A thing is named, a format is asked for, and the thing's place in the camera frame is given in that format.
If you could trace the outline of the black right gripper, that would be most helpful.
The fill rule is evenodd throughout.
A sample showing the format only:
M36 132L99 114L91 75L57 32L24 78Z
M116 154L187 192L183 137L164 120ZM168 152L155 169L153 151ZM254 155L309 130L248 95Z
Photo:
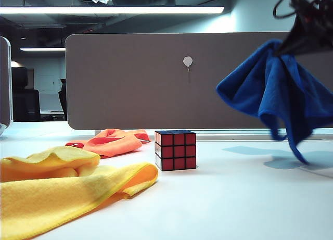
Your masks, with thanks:
M275 54L303 55L332 50L332 36L323 27L332 25L332 0L291 0L291 7L296 13L293 27Z

